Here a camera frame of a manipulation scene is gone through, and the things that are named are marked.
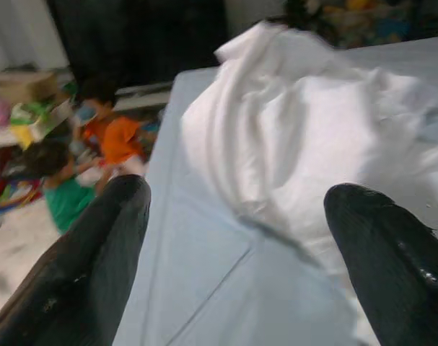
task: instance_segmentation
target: white floor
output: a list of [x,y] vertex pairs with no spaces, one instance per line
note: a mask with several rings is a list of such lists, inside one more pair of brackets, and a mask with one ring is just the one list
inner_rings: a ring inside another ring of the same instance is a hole
[[58,238],[45,200],[3,216],[0,228],[0,309],[42,253]]

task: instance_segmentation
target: crumpled white sheet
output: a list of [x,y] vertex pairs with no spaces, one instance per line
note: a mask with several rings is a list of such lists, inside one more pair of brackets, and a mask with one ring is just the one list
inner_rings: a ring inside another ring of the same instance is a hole
[[323,198],[339,183],[374,188],[417,172],[413,144],[438,93],[263,23],[216,54],[215,82],[182,119],[190,164],[237,215],[299,242],[348,282]]

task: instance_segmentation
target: cardboard box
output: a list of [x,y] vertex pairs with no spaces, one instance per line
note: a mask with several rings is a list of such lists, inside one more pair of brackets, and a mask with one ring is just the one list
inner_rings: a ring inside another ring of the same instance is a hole
[[0,97],[17,103],[37,102],[59,93],[56,76],[50,72],[5,72],[0,74]]

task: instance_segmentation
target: bed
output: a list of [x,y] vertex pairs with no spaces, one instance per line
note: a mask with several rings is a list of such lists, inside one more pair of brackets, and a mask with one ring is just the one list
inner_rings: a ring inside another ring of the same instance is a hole
[[[360,66],[381,65],[438,88],[438,38],[349,50],[345,55]],[[267,330],[254,333],[258,343],[246,339],[249,326],[236,327],[237,311],[244,310],[240,308],[256,280],[272,281],[271,294],[282,301],[290,298],[292,247],[240,223],[185,158],[180,119],[215,74],[215,68],[208,68],[181,73],[175,80],[146,176],[152,189],[150,219],[115,346],[271,345],[276,335],[278,345],[292,345],[290,335],[275,334],[288,323],[284,304],[266,307],[281,309],[281,321],[268,321]],[[427,140],[438,141],[435,123],[438,112],[424,129]],[[429,182],[433,183],[438,184],[438,177]],[[438,237],[438,191],[430,190],[416,191],[415,198],[409,198],[397,189],[391,197],[436,228]],[[367,341],[374,343],[374,335]]]

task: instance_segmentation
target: light blue bed sheet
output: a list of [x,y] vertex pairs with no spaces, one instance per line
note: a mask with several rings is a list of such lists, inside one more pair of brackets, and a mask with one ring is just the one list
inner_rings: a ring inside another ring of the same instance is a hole
[[[438,38],[346,55],[364,67],[382,66],[438,87]],[[293,345],[287,330],[310,328],[285,319],[288,306],[298,304],[291,300],[294,249],[236,220],[188,168],[180,119],[215,74],[215,68],[197,70],[175,80],[146,177],[152,189],[149,225],[115,346],[229,346],[231,335],[237,346]],[[251,286],[256,280],[273,281],[274,291],[266,294],[281,297],[280,303],[262,305],[279,320],[269,319],[271,327],[257,332],[231,314],[249,313],[245,307],[255,298]]]

